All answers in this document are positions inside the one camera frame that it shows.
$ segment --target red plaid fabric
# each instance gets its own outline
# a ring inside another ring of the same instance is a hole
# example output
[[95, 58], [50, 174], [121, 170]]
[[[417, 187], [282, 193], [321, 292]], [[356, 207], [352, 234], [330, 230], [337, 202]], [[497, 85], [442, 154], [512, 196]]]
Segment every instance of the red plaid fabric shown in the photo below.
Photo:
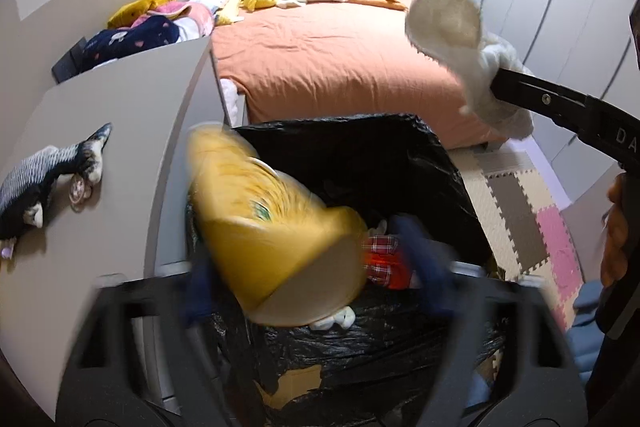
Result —
[[374, 235], [364, 240], [367, 278], [391, 290], [409, 288], [411, 272], [402, 262], [398, 238], [392, 235]]

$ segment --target orange bed sheet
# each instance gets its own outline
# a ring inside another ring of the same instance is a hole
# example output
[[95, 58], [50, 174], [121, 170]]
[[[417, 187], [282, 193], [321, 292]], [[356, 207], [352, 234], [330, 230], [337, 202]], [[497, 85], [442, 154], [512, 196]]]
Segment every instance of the orange bed sheet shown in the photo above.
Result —
[[500, 139], [460, 115], [459, 82], [412, 48], [404, 12], [314, 3], [241, 15], [244, 21], [216, 28], [212, 40], [218, 73], [245, 93], [252, 123], [408, 112], [448, 149]]

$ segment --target yellow plastic container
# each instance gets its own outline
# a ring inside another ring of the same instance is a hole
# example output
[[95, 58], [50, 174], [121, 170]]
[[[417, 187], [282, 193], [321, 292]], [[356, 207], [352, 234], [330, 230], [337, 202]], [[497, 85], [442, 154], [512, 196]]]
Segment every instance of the yellow plastic container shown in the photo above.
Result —
[[366, 280], [366, 229], [354, 210], [324, 208], [218, 125], [192, 131], [189, 159], [202, 233], [249, 319], [307, 325], [356, 297]]

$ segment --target pink foam tile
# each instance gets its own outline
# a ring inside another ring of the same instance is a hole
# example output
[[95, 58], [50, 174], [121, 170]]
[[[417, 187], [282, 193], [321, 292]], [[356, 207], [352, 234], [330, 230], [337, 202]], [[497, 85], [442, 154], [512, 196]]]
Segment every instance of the pink foam tile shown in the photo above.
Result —
[[540, 210], [536, 214], [536, 220], [549, 253], [551, 271], [561, 302], [564, 303], [582, 285], [582, 273], [574, 244], [555, 205]]

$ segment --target hand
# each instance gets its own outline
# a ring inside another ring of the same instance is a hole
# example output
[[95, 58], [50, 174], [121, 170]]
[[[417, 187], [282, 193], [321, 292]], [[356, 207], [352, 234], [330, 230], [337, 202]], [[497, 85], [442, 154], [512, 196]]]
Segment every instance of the hand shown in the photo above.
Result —
[[605, 288], [622, 279], [626, 273], [626, 256], [622, 248], [625, 246], [629, 229], [622, 213], [622, 184], [623, 174], [620, 174], [607, 193], [613, 207], [607, 221], [607, 242], [600, 265], [600, 279]]

